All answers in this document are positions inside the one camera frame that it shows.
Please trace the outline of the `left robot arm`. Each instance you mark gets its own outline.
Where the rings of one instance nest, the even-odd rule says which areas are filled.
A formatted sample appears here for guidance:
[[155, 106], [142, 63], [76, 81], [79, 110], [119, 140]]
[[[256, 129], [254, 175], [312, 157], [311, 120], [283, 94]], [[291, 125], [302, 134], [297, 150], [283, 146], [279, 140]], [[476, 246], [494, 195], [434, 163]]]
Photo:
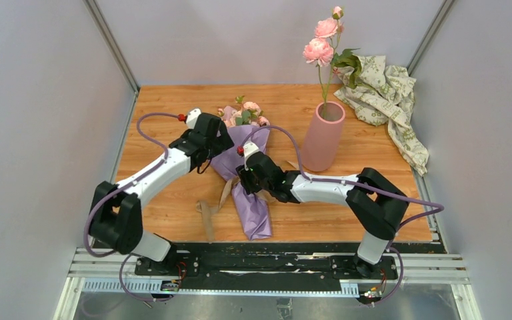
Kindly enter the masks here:
[[101, 256], [89, 246], [93, 237], [107, 245], [111, 253], [142, 258], [161, 275], [176, 270], [176, 245], [144, 229], [142, 210], [178, 178], [192, 171], [202, 174], [212, 159], [232, 148], [234, 142], [224, 121], [216, 115], [193, 109], [174, 118], [187, 128], [169, 145], [144, 135], [162, 148], [161, 156], [118, 183], [104, 181], [96, 186], [84, 226], [84, 244], [90, 255]]

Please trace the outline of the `beige ribbon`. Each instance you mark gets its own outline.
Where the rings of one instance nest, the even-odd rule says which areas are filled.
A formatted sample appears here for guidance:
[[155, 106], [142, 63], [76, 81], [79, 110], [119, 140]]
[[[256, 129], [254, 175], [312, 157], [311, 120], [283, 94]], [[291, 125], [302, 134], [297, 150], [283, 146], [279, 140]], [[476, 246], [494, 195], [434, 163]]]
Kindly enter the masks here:
[[229, 197], [234, 201], [247, 240], [266, 239], [272, 236], [268, 204], [277, 200], [264, 190], [247, 194], [239, 178], [234, 177], [226, 182], [216, 206], [210, 206], [205, 200], [196, 203], [196, 210], [202, 216], [205, 234], [210, 242], [216, 240], [211, 218], [220, 212]]

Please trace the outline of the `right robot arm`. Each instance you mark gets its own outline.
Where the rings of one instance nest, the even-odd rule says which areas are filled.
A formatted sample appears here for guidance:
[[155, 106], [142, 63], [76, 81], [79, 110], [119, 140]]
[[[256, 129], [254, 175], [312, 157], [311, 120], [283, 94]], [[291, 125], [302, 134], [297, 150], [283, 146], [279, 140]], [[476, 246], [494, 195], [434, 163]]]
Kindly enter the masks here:
[[349, 268], [364, 279], [381, 268], [381, 256], [397, 234], [408, 209], [405, 194], [373, 168], [357, 175], [328, 177], [284, 171], [261, 151], [240, 147], [236, 168], [246, 193], [268, 193], [281, 203], [329, 203], [350, 208], [365, 230]]

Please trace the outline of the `pink cylindrical vase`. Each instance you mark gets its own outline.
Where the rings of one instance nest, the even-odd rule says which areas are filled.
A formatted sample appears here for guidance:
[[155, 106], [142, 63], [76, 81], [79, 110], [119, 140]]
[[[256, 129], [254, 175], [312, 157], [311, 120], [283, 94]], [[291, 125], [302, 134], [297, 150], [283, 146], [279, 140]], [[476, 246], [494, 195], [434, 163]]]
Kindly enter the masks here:
[[312, 113], [302, 146], [301, 162], [314, 172], [325, 171], [335, 161], [346, 117], [334, 101], [321, 102]]

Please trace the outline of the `purple flower bouquet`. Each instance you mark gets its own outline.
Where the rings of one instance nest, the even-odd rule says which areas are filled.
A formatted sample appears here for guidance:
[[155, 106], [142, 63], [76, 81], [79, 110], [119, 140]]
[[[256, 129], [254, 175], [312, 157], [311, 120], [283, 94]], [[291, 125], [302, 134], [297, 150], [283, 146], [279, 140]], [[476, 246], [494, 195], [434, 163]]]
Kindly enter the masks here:
[[211, 167], [225, 180], [218, 205], [213, 208], [218, 213], [225, 201], [231, 197], [245, 236], [249, 240], [266, 239], [272, 236], [267, 197], [257, 186], [256, 178], [245, 168], [243, 158], [237, 153], [243, 141], [254, 143], [264, 152], [269, 137], [268, 130], [256, 131], [267, 126], [269, 120], [263, 115], [260, 106], [243, 96], [235, 98], [239, 108], [226, 106], [217, 114], [223, 120], [234, 146], [213, 159]]

